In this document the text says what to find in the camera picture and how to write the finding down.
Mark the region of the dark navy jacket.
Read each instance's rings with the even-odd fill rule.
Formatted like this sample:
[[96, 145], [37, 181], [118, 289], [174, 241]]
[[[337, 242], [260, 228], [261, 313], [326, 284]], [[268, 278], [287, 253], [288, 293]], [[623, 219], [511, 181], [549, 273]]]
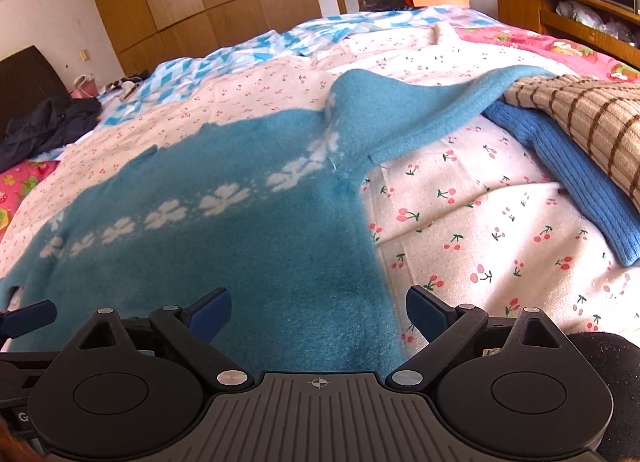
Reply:
[[6, 125], [1, 140], [1, 170], [20, 165], [35, 155], [62, 148], [96, 128], [102, 105], [96, 98], [51, 96], [24, 117]]

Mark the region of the wooden side cabinet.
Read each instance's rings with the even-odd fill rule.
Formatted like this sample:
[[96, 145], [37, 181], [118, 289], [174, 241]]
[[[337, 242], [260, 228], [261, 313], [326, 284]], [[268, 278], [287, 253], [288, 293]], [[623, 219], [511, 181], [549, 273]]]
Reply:
[[497, 0], [498, 20], [538, 34], [582, 42], [618, 61], [639, 68], [638, 48], [602, 30], [560, 15], [556, 12], [556, 7], [562, 1], [576, 1], [582, 6], [588, 6], [603, 21], [618, 21], [628, 28], [639, 29], [638, 14], [606, 0]]

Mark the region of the teal fuzzy sweater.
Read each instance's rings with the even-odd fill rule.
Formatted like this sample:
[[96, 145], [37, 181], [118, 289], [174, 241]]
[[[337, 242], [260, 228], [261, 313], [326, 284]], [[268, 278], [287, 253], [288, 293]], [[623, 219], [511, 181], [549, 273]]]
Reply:
[[214, 344], [248, 372], [390, 373], [402, 347], [361, 182], [536, 74], [426, 87], [349, 70], [321, 110], [206, 124], [143, 151], [45, 223], [2, 278], [58, 311], [12, 349], [61, 349], [102, 307], [144, 317], [223, 287], [232, 316]]

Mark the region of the dark wooden headboard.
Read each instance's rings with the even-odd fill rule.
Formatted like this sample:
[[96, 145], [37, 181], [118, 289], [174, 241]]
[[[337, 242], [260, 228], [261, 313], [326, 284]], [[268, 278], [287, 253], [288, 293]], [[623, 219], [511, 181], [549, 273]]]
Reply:
[[12, 119], [32, 114], [35, 108], [51, 96], [67, 96], [58, 73], [38, 50], [29, 46], [0, 62], [1, 136]]

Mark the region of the pink cartoon print bedsheet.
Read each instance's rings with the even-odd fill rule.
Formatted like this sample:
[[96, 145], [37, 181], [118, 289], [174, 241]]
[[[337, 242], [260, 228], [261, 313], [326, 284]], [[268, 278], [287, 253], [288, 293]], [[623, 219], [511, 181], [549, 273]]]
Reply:
[[462, 40], [475, 44], [496, 44], [536, 53], [564, 64], [580, 76], [638, 84], [639, 71], [572, 40], [558, 39], [512, 26], [457, 28]]

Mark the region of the blue ribbed knit sweater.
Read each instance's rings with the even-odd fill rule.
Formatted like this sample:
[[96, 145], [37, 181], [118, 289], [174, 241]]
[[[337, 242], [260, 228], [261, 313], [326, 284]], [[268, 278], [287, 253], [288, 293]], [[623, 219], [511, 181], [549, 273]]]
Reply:
[[639, 265], [637, 208], [586, 152], [540, 110], [491, 103], [483, 115], [532, 150], [580, 209], [603, 234], [617, 261]]

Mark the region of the beige brown checked sweater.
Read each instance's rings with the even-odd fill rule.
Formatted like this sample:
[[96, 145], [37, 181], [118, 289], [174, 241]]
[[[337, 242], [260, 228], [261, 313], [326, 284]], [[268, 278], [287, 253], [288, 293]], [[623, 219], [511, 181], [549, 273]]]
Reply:
[[632, 203], [639, 203], [638, 84], [572, 75], [526, 77], [503, 98], [550, 116]]

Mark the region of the pink cup on nightstand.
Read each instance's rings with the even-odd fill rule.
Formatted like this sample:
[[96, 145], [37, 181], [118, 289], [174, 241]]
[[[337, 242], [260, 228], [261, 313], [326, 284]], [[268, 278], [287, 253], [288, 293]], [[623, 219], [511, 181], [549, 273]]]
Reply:
[[96, 78], [92, 74], [80, 75], [74, 80], [74, 89], [70, 92], [74, 99], [91, 99], [99, 96]]

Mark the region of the white cherry print sheet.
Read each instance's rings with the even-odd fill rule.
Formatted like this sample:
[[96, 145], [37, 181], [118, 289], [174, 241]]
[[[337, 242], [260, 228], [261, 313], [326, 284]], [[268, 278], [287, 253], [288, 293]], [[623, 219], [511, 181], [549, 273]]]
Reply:
[[[280, 56], [203, 81], [189, 99], [144, 110], [64, 152], [18, 208], [1, 242], [1, 268], [9, 271], [40, 228], [82, 191], [151, 145], [166, 148], [206, 123], [268, 115], [295, 99], [316, 107], [352, 68], [441, 86], [511, 64], [576, 74], [536, 53], [467, 42], [437, 24], [350, 36], [307, 58]], [[471, 300], [507, 317], [536, 304], [567, 332], [638, 341], [638, 269], [616, 260], [534, 152], [487, 119], [374, 168], [360, 190], [394, 291], [426, 283], [450, 303]]]

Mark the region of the blue diamond pattern quilt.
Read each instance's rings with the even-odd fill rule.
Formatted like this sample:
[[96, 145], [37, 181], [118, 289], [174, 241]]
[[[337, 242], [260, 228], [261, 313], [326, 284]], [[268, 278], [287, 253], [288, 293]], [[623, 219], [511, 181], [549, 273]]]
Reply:
[[101, 94], [99, 125], [113, 127], [132, 121], [154, 106], [189, 99], [203, 81], [243, 72], [280, 56], [309, 56], [328, 49], [348, 36], [399, 27], [423, 27], [437, 22], [446, 22], [462, 29], [499, 24], [480, 11], [445, 4], [423, 9], [363, 11], [317, 18], [287, 32], [271, 29], [241, 44], [210, 52], [203, 58], [173, 58], [160, 63], [149, 78], [139, 82], [132, 97], [125, 101], [117, 100], [114, 93]]

